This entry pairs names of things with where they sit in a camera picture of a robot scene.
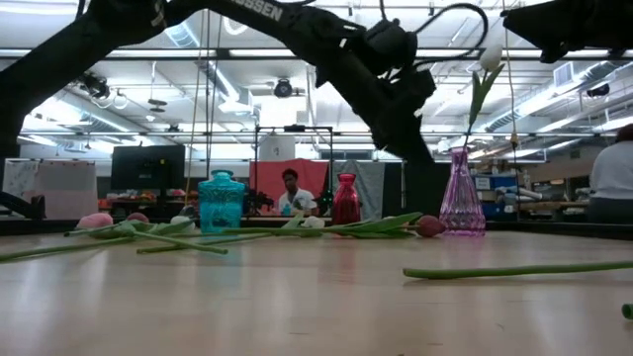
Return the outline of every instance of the white tulip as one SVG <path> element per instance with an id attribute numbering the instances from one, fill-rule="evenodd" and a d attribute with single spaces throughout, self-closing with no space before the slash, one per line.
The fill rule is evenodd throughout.
<path id="1" fill-rule="evenodd" d="M 171 222 L 170 223 L 183 223 L 183 222 L 190 222 L 190 221 L 191 221 L 191 219 L 189 219 L 187 217 L 175 216 L 175 217 L 171 218 Z M 180 231 L 180 233 L 192 233 L 195 229 L 196 229 L 196 225 L 194 223 L 191 223 L 186 228 L 183 228 Z"/>
<path id="2" fill-rule="evenodd" d="M 301 224 L 301 226 L 310 228 L 324 228 L 325 221 L 317 217 L 307 217 L 304 223 Z"/>
<path id="3" fill-rule="evenodd" d="M 482 69 L 493 71 L 500 65 L 502 55 L 503 46 L 501 46 L 501 44 L 491 45 L 484 50 L 482 57 L 479 58 L 479 64 L 482 66 Z"/>

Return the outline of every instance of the man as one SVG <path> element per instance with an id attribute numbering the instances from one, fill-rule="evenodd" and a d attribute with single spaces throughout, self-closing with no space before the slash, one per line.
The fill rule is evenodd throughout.
<path id="1" fill-rule="evenodd" d="M 286 185 L 286 193 L 279 198 L 279 212 L 282 215 L 287 215 L 291 210 L 300 210 L 307 215 L 318 215 L 317 202 L 314 201 L 315 196 L 297 186 L 297 180 L 299 179 L 297 171 L 288 168 L 281 176 Z"/>

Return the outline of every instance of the red glass vase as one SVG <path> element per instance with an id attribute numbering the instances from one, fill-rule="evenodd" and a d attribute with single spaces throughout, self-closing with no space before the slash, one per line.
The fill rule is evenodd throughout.
<path id="1" fill-rule="evenodd" d="M 334 195 L 334 206 L 332 207 L 332 223 L 346 224 L 360 222 L 360 203 L 358 193 L 354 188 L 356 175 L 351 173 L 341 173 L 338 175 L 338 189 Z"/>

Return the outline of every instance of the teal glass jar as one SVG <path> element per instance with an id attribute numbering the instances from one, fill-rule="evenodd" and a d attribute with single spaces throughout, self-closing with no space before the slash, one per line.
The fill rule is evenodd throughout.
<path id="1" fill-rule="evenodd" d="M 214 170 L 211 175 L 212 180 L 198 184 L 202 233 L 239 227 L 245 185 L 232 181 L 229 170 Z"/>

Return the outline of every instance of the desk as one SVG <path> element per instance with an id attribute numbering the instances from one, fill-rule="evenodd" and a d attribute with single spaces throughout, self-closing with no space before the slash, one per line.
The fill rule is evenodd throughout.
<path id="1" fill-rule="evenodd" d="M 68 243 L 0 239 L 0 250 Z M 0 354 L 630 355 L 633 270 L 415 281 L 404 267 L 625 260 L 633 244 L 512 231 L 483 239 L 267 238 L 229 253 L 138 246 L 3 264 Z"/>

